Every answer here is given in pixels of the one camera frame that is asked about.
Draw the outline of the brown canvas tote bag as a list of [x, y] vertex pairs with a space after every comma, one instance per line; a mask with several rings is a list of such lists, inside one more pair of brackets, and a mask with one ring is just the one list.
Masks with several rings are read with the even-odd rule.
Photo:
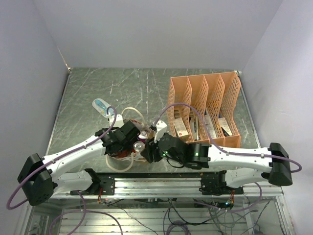
[[[148, 126], [143, 114], [135, 107], [126, 107], [121, 112], [121, 115], [123, 115], [126, 111], [136, 112], [138, 116], [140, 117], [140, 120], [125, 119], [124, 122], [130, 120], [139, 128], [140, 131], [145, 130], [149, 134], [151, 129]], [[115, 156], [111, 156], [109, 154], [106, 155], [105, 161], [106, 161], [107, 167], [113, 170], [114, 172], [123, 173], [123, 172], [129, 171], [133, 167], [133, 165], [145, 165], [148, 163], [145, 160], [145, 158], [141, 156], [140, 153], [137, 153], [134, 150], [131, 150], [131, 152], [132, 152], [131, 155], [124, 159], [117, 159], [115, 158]]]

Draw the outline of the red soda can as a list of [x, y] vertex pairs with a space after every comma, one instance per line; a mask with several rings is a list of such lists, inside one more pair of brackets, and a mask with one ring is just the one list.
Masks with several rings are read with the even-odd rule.
[[124, 159], [124, 158], [127, 158], [131, 155], [131, 151], [130, 150], [124, 150], [124, 151], [119, 151], [116, 153], [116, 156], [115, 158], [117, 159]]

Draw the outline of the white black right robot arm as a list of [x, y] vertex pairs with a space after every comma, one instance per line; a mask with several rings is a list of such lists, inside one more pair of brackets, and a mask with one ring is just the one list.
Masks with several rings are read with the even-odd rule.
[[167, 159], [197, 170], [221, 167], [217, 180], [207, 187], [208, 193], [213, 195], [263, 181], [280, 187], [292, 185], [289, 155], [281, 144], [275, 142], [268, 148], [231, 148], [185, 143], [165, 133], [158, 141], [147, 139], [141, 156], [150, 164]]

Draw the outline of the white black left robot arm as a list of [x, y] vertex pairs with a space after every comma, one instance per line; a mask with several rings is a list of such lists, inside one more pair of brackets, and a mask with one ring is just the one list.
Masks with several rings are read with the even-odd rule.
[[123, 151], [132, 151], [140, 129], [131, 121], [122, 127], [103, 128], [87, 140], [62, 152], [40, 157], [29, 156], [17, 178], [26, 201], [37, 206], [51, 196], [68, 191], [85, 191], [95, 194], [101, 180], [92, 169], [69, 173], [85, 161]]

